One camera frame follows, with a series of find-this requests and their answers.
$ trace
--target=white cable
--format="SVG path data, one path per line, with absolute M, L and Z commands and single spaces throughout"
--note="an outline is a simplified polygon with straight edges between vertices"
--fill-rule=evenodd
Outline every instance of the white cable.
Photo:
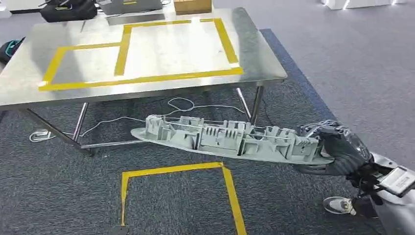
M 174 105 L 174 104 L 172 104 L 172 103 L 171 103 L 173 100 L 176 100 L 176 99 L 181 99 L 181 100 L 188 101 L 188 102 L 190 102 L 190 103 L 192 104 L 192 107 L 190 107 L 190 108 L 188 108 L 188 109 L 181 109 L 181 108 L 179 108 L 179 107 L 177 107 L 176 105 Z M 172 112 L 170 112 L 170 113 L 168 113 L 168 114 L 161 115 L 161 116 L 169 116 L 169 115 L 171 115 L 171 114 L 173 114 L 173 113 L 176 113 L 176 112 L 189 112 L 189 111 L 192 111 L 193 109 L 196 109 L 196 108 L 205 108 L 205 107 L 223 107 L 223 108 L 233 108 L 233 109 L 236 109 L 237 111 L 239 111 L 239 112 L 241 112 L 241 113 L 243 113 L 243 114 L 245 113 L 244 111 L 242 111 L 242 110 L 240 110 L 240 109 L 238 109 L 238 108 L 236 108 L 236 107 L 234 107 L 234 106 L 228 106 L 228 105 L 199 105 L 199 106 L 195 106 L 195 104 L 193 103 L 193 101 L 191 101 L 190 99 L 182 98 L 182 97 L 176 97 L 176 98 L 173 98 L 173 99 L 169 100 L 167 104 L 168 104 L 170 107 L 175 108 L 176 110 L 174 110 L 174 111 L 172 111 Z M 93 129 L 97 128 L 99 125 L 101 125 L 101 124 L 103 124 L 103 123 L 113 122 L 113 121 L 118 121 L 118 120 L 123 119 L 123 118 L 130 119 L 130 120 L 135 120 L 135 121 L 145 122 L 144 120 L 141 120 L 141 119 L 137 119 L 137 118 L 133 118 L 133 117 L 126 117 L 126 116 L 122 116 L 122 117 L 118 117 L 118 118 L 115 118 L 115 119 L 112 119 L 112 120 L 100 121 L 97 125 L 95 125 L 94 127 L 90 128 L 90 129 L 88 129 L 88 130 L 86 130 L 83 134 L 79 135 L 79 137 L 84 137 L 84 136 L 85 136 L 88 132 L 92 131 Z M 73 136 L 73 133 L 68 133 L 68 132 L 62 132 L 62 133 L 66 134 L 66 135 Z M 50 136 L 50 133 L 49 133 L 48 137 L 47 137 L 47 138 L 45 138 L 45 139 L 33 140 L 33 136 L 34 136 L 35 134 L 36 134 L 36 132 L 33 132 L 33 133 L 32 133 L 32 134 L 30 134 L 30 136 L 29 136 L 29 140 L 30 140 L 31 142 L 34 142 L 34 143 L 36 143 L 36 142 L 42 142 L 42 141 L 48 141 L 48 140 L 51 140 L 51 139 L 53 139 L 53 138 L 55 138 L 55 137 L 56 137 L 56 136 Z

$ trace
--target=stainless steel table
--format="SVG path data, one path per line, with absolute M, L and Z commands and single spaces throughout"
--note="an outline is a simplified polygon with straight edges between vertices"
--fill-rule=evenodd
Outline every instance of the stainless steel table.
M 83 153 L 133 144 L 78 142 L 88 102 L 236 88 L 255 123 L 264 85 L 287 74 L 243 8 L 44 23 L 0 74 L 0 109 L 19 109 Z M 257 86 L 250 110 L 239 87 Z M 73 137 L 30 108 L 84 102 Z

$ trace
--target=black glove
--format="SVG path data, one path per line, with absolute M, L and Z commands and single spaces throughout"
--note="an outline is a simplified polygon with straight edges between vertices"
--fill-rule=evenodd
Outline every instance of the black glove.
M 325 152 L 334 158 L 332 163 L 326 165 L 293 165 L 294 169 L 304 174 L 349 175 L 373 157 L 359 137 L 338 121 L 326 120 L 299 126 L 298 135 L 318 138 Z

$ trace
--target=plastic molded component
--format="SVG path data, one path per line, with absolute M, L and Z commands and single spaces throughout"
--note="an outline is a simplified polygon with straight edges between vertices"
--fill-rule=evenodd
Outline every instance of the plastic molded component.
M 333 161 L 321 156 L 316 138 L 297 136 L 291 129 L 258 128 L 242 121 L 207 122 L 212 121 L 199 117 L 167 121 L 165 117 L 150 115 L 146 127 L 133 129 L 131 134 L 148 142 L 228 158 L 303 165 Z

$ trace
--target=gray box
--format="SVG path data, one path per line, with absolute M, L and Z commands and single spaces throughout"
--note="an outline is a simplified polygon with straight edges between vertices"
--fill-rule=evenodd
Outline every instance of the gray box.
M 160 10 L 162 8 L 161 0 L 97 0 L 96 3 L 107 15 Z

